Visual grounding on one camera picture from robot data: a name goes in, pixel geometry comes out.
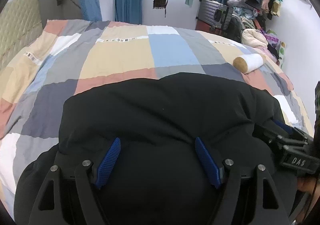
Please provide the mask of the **person's right hand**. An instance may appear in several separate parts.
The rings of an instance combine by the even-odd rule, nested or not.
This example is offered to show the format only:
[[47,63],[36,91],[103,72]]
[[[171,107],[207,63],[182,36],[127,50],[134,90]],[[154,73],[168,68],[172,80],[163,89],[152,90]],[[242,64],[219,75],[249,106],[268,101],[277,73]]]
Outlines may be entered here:
[[302,192],[308,192],[310,194],[312,194],[314,188],[316,188],[315,195],[319,195],[319,182],[316,178],[313,177],[299,177],[297,180],[297,188]]

